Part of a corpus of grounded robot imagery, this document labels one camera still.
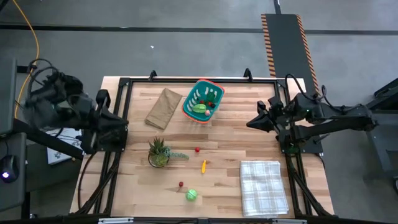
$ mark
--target hazard tape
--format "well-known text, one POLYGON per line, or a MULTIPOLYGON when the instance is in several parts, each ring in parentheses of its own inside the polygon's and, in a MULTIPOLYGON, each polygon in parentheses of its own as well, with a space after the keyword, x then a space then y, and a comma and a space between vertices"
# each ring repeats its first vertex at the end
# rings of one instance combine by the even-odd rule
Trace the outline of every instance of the hazard tape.
POLYGON ((297 16, 298 27, 300 28, 301 37, 302 37, 303 43, 304 43, 305 54, 307 54, 308 64, 309 64, 309 67, 311 70, 313 84, 315 85, 315 90, 317 91, 317 93, 320 94, 318 80, 317 80, 317 76, 315 75, 315 71, 313 69, 313 63, 312 63, 312 59, 311 59, 310 49, 308 48, 307 38, 305 37, 305 34, 304 34, 304 28, 303 28, 303 24, 301 21, 301 17, 299 15, 296 15, 296 16, 297 16))
POLYGON ((261 15, 261 24, 262 24, 262 31, 264 32, 264 41, 266 43, 269 75, 272 77, 276 77, 274 56, 272 55, 271 39, 269 38, 268 24, 267 24, 267 18, 266 18, 265 14, 261 15))

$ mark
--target brown paper bag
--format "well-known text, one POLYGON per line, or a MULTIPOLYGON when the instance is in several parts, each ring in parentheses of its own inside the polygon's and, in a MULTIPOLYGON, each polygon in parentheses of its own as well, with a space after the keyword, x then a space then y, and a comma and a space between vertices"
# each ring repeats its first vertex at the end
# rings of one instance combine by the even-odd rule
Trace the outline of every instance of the brown paper bag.
POLYGON ((145 123, 164 130, 172 118, 181 97, 182 95, 165 88, 145 118, 145 123))

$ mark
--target succulent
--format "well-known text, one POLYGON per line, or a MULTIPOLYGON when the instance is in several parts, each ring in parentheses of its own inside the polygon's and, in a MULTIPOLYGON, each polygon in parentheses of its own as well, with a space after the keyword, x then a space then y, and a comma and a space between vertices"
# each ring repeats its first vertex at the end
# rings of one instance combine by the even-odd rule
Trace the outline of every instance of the succulent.
POLYGON ((170 157, 189 159, 189 156, 180 152, 171 152, 170 146, 164 145, 164 139, 155 137, 154 143, 149 143, 150 161, 158 167, 166 166, 170 157))

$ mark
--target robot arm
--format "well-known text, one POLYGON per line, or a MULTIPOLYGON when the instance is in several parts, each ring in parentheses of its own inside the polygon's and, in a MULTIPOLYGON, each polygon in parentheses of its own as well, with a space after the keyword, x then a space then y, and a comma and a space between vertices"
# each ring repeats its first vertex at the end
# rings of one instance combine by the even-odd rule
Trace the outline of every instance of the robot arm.
POLYGON ((108 111, 111 99, 107 90, 100 90, 94 101, 83 92, 79 79, 55 69, 41 88, 30 90, 24 103, 24 117, 30 126, 82 129, 78 139, 87 154, 124 148, 129 122, 108 111))
POLYGON ((336 107, 308 99, 299 93, 284 106, 279 98, 268 99, 271 107, 266 109, 264 102, 257 102, 259 116, 247 123, 247 127, 263 131, 276 131, 281 148, 303 146, 308 139, 320 134, 344 129, 370 131, 376 125, 370 110, 364 105, 336 107), (313 126, 292 126, 290 123, 305 119, 313 126))

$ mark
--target green ball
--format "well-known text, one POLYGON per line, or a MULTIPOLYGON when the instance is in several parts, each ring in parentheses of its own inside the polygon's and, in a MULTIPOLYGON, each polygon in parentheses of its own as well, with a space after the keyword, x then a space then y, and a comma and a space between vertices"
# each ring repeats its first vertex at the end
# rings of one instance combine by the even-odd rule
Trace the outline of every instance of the green ball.
POLYGON ((188 190, 188 191, 186 192, 186 194, 185 194, 185 197, 187 198, 187 200, 188 200, 189 202, 193 202, 194 200, 196 200, 196 199, 197 199, 197 196, 198 196, 197 191, 196 191, 196 190, 193 190, 193 189, 188 190))

